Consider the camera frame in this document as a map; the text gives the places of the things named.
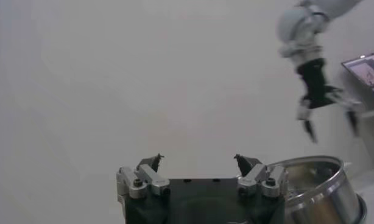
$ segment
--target bolt head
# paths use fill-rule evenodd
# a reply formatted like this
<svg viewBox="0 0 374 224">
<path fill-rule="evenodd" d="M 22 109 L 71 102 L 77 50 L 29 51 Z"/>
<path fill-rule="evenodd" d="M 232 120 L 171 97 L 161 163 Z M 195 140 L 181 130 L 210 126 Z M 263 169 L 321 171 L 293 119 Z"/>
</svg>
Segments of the bolt head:
<svg viewBox="0 0 374 224">
<path fill-rule="evenodd" d="M 134 182 L 133 182 L 133 185 L 135 187 L 141 187 L 143 185 L 143 181 L 140 180 L 140 179 L 135 179 Z"/>
<path fill-rule="evenodd" d="M 270 187 L 273 187 L 273 186 L 275 186 L 275 185 L 277 184 L 277 182 L 275 181 L 275 179 L 273 179 L 272 177 L 270 177 L 270 178 L 268 178 L 268 179 L 266 180 L 266 184 L 267 184 L 268 186 L 270 186 Z"/>
</svg>

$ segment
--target black base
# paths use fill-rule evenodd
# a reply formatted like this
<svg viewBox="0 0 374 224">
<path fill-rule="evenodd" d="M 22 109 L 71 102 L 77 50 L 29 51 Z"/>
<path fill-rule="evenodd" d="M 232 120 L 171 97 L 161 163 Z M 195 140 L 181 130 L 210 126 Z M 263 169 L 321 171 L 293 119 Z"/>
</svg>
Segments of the black base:
<svg viewBox="0 0 374 224">
<path fill-rule="evenodd" d="M 237 179 L 170 180 L 169 198 L 126 198 L 126 224 L 283 224 L 284 199 L 238 195 Z"/>
</svg>

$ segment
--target computer screen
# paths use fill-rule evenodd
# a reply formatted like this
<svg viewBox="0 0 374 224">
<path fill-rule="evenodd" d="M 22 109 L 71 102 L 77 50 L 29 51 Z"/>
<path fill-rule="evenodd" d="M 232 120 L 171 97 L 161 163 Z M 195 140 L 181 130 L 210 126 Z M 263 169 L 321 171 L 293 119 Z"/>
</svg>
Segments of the computer screen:
<svg viewBox="0 0 374 224">
<path fill-rule="evenodd" d="M 374 53 L 342 63 L 364 85 L 374 90 Z"/>
</svg>

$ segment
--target metal bowl rim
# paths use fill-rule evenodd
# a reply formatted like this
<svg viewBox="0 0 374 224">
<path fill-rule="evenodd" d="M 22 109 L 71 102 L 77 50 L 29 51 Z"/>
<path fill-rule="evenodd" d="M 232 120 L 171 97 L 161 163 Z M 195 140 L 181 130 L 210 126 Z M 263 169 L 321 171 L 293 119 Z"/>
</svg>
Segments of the metal bowl rim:
<svg viewBox="0 0 374 224">
<path fill-rule="evenodd" d="M 307 156 L 307 157 L 299 157 L 295 159 L 289 159 L 289 160 L 284 160 L 280 161 L 277 163 L 270 164 L 269 167 L 273 166 L 295 166 L 298 164 L 302 163 L 310 163 L 310 162 L 331 162 L 335 163 L 339 166 L 339 170 L 332 175 L 329 179 L 324 181 L 322 184 L 316 186 L 313 190 L 311 191 L 306 191 L 305 193 L 302 193 L 300 195 L 297 195 L 294 198 L 288 199 L 286 204 L 288 205 L 298 205 L 300 203 L 305 203 L 306 201 L 309 201 L 313 199 L 312 201 L 315 203 L 317 202 L 320 197 L 313 198 L 317 196 L 318 194 L 321 194 L 321 192 L 326 191 L 329 189 L 328 194 L 331 194 L 333 191 L 335 191 L 337 188 L 341 186 L 341 183 L 346 180 L 347 178 L 345 177 L 344 173 L 344 163 L 341 159 L 333 157 L 333 156 Z"/>
</svg>

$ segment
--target silver metal bowl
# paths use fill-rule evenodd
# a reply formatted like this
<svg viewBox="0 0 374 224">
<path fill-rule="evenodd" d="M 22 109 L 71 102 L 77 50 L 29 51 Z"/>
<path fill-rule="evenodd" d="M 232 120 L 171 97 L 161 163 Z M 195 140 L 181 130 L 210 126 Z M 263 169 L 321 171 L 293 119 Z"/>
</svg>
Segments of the silver metal bowl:
<svg viewBox="0 0 374 224">
<path fill-rule="evenodd" d="M 365 204 L 352 189 L 341 160 L 312 156 L 270 167 L 277 165 L 288 172 L 286 224 L 358 224 L 365 219 Z"/>
</svg>

